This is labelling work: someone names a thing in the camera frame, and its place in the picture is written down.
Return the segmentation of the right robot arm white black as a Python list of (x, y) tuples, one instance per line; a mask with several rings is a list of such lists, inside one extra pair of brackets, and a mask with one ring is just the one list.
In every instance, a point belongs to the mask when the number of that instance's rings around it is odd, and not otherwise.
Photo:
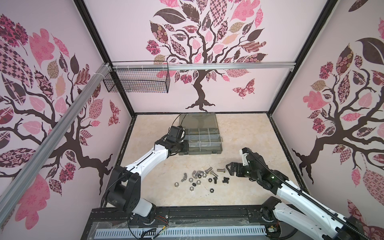
[(257, 213), (264, 221), (284, 222), (313, 240), (368, 239), (361, 220), (346, 217), (321, 204), (286, 175), (271, 170), (258, 153), (243, 148), (240, 156), (240, 163), (226, 165), (229, 174), (247, 178), (273, 194)]

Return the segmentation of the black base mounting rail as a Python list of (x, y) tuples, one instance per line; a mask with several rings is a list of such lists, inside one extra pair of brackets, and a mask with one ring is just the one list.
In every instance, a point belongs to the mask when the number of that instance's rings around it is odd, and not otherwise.
[(149, 217), (130, 216), (116, 208), (97, 208), (91, 210), (87, 225), (96, 222), (129, 222), (131, 226), (154, 226), (166, 223), (195, 223), (203, 220), (245, 220), (260, 225), (276, 225), (279, 222), (277, 219), (266, 221), (261, 208), (261, 205), (156, 207), (152, 221)]

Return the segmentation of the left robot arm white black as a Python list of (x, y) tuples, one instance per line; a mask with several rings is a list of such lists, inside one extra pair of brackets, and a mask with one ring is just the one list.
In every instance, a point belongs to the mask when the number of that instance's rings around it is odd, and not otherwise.
[(156, 206), (141, 197), (142, 180), (158, 164), (183, 150), (183, 140), (183, 134), (165, 135), (137, 161), (125, 167), (114, 167), (101, 200), (101, 208), (110, 204), (127, 215), (152, 219)]

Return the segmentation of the aluminium rail left wall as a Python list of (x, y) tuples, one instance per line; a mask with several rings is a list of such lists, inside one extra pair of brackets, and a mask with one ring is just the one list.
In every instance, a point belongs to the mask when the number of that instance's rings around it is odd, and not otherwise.
[(32, 159), (21, 169), (20, 173), (10, 183), (7, 189), (1, 195), (1, 224), (5, 222), (12, 210), (15, 208), (20, 198), (24, 195), (28, 187), (40, 172), (44, 163), (49, 159), (51, 153), (55, 150), (70, 125), (79, 115), (82, 107), (86, 105), (88, 99), (92, 96), (94, 90), (101, 83), (104, 77), (110, 72), (111, 64), (103, 63), (91, 77), (82, 93), (75, 99), (69, 109), (53, 127), (52, 132), (47, 136), (43, 143), (37, 148)]

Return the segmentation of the black socket screw pair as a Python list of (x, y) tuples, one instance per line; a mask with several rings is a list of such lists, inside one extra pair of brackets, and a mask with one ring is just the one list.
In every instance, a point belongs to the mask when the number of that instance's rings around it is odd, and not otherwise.
[(227, 177), (223, 177), (223, 181), (222, 181), (223, 183), (229, 183), (229, 178), (227, 178)]

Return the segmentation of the silver hex bolt upright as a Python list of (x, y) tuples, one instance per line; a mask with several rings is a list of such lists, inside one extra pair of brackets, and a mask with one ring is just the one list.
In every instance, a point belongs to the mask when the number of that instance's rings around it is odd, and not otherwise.
[(212, 167), (206, 169), (206, 170), (205, 170), (205, 173), (206, 173), (206, 174), (209, 174), (209, 173), (212, 171), (212, 169), (213, 169)]

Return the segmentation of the aluminium rail back wall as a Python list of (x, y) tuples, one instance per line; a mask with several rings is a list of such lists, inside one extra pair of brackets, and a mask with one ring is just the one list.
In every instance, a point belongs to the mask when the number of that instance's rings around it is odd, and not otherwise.
[(231, 69), (294, 69), (294, 62), (260, 62), (260, 63), (221, 63), (221, 64), (175, 64), (168, 63), (160, 65), (115, 65), (114, 70), (169, 70), (169, 71), (189, 71), (189, 70), (231, 70)]

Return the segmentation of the aluminium rail wall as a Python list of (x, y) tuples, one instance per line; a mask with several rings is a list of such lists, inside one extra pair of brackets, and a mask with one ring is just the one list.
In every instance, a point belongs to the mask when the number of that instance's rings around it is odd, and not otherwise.
[(221, 63), (221, 64), (175, 64), (168, 63), (160, 65), (115, 65), (114, 70), (169, 70), (169, 71), (189, 71), (189, 70), (231, 70), (231, 69), (294, 69), (294, 62), (260, 62), (260, 63)]
[(94, 90), (101, 83), (104, 77), (110, 72), (111, 64), (103, 63), (91, 77), (82, 93), (75, 99), (69, 109), (53, 127), (52, 132), (47, 136), (43, 143), (37, 148), (32, 159), (21, 169), (20, 173), (10, 183), (7, 189), (1, 195), (1, 224), (5, 222), (12, 210), (15, 208), (20, 198), (24, 195), (28, 187), (40, 172), (44, 163), (49, 159), (51, 153), (55, 150), (70, 125), (79, 115), (82, 107), (86, 105), (88, 99), (92, 96)]

